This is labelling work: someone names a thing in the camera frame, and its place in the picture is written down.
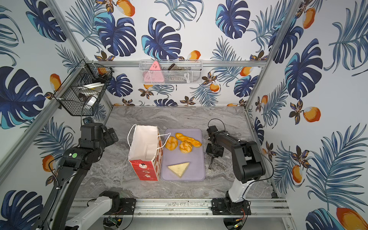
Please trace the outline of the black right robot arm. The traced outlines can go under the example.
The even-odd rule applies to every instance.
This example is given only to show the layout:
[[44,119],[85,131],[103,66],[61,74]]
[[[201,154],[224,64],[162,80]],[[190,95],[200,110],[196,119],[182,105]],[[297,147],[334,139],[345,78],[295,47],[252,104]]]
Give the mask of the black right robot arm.
[[206,147],[206,154],[210,156],[209,169],[212,169],[214,160],[222,157],[227,149],[231,152],[235,175],[233,185],[225,197],[212,199],[213,215],[250,214],[250,202],[246,200],[246,195],[252,183],[259,181],[266,172],[261,158],[255,156],[257,143],[240,140],[226,130],[219,131],[216,126],[209,126],[207,133],[210,141]]

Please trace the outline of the white red paper bag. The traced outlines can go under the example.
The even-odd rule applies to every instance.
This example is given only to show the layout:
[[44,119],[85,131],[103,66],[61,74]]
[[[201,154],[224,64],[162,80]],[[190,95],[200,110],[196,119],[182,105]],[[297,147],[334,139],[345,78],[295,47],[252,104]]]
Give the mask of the white red paper bag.
[[134,124],[127,136],[128,161],[141,181],[159,181],[163,149],[171,134],[160,134],[156,126]]

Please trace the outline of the twisted long golden bread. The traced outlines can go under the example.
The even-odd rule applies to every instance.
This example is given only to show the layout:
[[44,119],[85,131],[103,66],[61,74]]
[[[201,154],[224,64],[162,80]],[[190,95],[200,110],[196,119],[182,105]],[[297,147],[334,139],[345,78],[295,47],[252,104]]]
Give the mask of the twisted long golden bread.
[[202,143],[194,138],[191,138],[191,137],[188,137],[188,136],[185,136],[181,133],[176,133],[175,134],[175,137],[180,140],[180,141],[187,141],[189,143],[191,143],[194,147],[196,148],[199,148],[202,146]]

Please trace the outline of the round golden bread roll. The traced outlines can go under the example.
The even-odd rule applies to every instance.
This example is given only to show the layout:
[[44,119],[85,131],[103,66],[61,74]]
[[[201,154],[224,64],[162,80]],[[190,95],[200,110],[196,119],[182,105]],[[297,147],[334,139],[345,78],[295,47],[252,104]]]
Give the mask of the round golden bread roll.
[[179,145],[178,139],[176,139],[173,136],[170,136],[166,141],[165,147],[168,150],[175,150],[178,145]]

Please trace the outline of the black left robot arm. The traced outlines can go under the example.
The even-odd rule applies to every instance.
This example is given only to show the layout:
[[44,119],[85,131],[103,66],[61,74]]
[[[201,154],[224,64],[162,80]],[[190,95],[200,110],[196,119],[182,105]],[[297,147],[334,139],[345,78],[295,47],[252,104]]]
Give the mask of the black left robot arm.
[[89,123],[81,126],[79,145],[67,149],[61,156],[56,183],[47,199],[34,230],[87,230],[103,214],[116,211],[119,207],[119,194],[108,192],[96,199],[72,219],[68,214],[76,193],[91,166],[98,162],[106,147],[118,142],[113,128],[102,123]]

